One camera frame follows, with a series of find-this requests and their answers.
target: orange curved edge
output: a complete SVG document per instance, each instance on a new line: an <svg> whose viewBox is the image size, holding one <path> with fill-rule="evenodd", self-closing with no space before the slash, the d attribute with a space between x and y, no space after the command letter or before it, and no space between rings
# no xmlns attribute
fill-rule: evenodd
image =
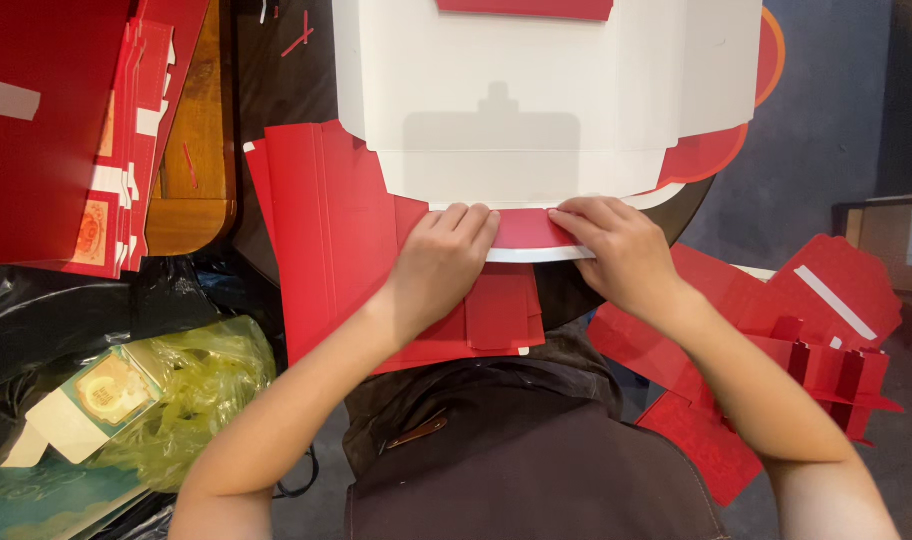
<svg viewBox="0 0 912 540"><path fill-rule="evenodd" d="M766 98L773 93L775 86L779 84L779 79L782 77L782 68L786 66L786 37L782 34L782 28L779 26L779 22L775 20L773 13L764 6L762 8L762 19L766 21L766 24L773 30L773 35L775 36L776 60L773 79L769 81L769 84L766 86L766 89L763 90L762 94L756 97L755 105L757 107L759 107L762 102L766 101Z"/></svg>
<svg viewBox="0 0 912 540"><path fill-rule="evenodd" d="M733 160L736 159L736 156L739 154L739 151L743 149L743 144L746 142L746 133L749 132L750 125L743 124L742 126L739 126L739 128L740 128L739 129L739 140L736 141L736 143L732 145L732 151L729 152L729 155L727 155L725 159L721 160L719 162L719 164L717 164L715 167L709 169L709 171L707 171L707 172L700 173L698 175L690 176L690 177L686 177L686 178L678 178L675 176L671 176L669 178L666 178L665 181L661 181L659 183L658 187L662 188L663 186L665 186L667 184L672 184L672 183L689 184L692 182L698 182L700 180L705 180L705 179L709 178L710 176L718 173L719 171L725 169L726 166L728 166L730 163L732 163Z"/></svg>

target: round dark table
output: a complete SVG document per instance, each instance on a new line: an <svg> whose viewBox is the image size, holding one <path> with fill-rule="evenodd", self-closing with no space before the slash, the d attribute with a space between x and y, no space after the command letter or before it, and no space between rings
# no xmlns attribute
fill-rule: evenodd
<svg viewBox="0 0 912 540"><path fill-rule="evenodd" d="M232 3L233 83L239 105L236 152L241 152L243 143L262 139L263 128L268 126L321 123L339 116L330 0L283 2L279 18L272 18L270 8L262 25L261 9L259 0ZM309 42L296 45L282 57L281 53L302 36L304 11L308 12L309 28L313 29ZM278 285L279 268L252 178L245 165L241 169L243 184L238 193L242 194L242 201L232 243L247 261ZM643 210L662 227L670 245L689 225L714 178L690 183L668 202ZM605 302L568 260L534 264L534 271L546 330Z"/></svg>

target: black cable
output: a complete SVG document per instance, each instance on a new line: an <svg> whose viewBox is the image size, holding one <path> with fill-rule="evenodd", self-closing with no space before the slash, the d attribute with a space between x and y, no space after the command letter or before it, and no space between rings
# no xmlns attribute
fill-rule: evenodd
<svg viewBox="0 0 912 540"><path fill-rule="evenodd" d="M290 491L286 489L285 485L282 485L282 481L280 480L276 483L276 487L279 488L279 495L273 495L273 499L295 499L296 497L302 497L309 491L309 488L313 487L313 484L316 483L316 479L319 478L319 460L316 459L316 445L309 445L309 450L306 451L305 456L308 456L313 460L313 477L309 478L309 483L295 491Z"/></svg>

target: wooden table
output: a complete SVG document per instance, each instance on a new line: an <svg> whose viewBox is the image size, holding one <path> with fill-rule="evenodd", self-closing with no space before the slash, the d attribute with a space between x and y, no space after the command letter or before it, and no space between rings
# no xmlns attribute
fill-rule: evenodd
<svg viewBox="0 0 912 540"><path fill-rule="evenodd" d="M229 1L210 0L152 190L146 220L151 256L197 251L224 236L235 219L231 22Z"/></svg>
<svg viewBox="0 0 912 540"><path fill-rule="evenodd" d="M339 116L332 5L329 0L283 3L279 18L259 24L257 2L233 11L239 59L241 141L263 138L263 128L303 122L326 122ZM302 35L303 11L313 34L285 57L280 53ZM259 211L248 169L242 168L242 223L233 245L274 283L279 269ZM668 202L643 210L675 243L702 204L713 178L684 187ZM546 330L572 321L604 303L582 280L571 261L535 264L536 286Z"/></svg>

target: person's left hand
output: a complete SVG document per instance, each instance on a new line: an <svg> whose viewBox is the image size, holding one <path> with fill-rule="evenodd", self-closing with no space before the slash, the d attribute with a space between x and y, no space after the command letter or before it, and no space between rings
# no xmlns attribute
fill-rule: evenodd
<svg viewBox="0 0 912 540"><path fill-rule="evenodd" d="M468 294L498 228L499 213L478 203L455 203L419 221L379 295L389 304L403 342L422 334Z"/></svg>

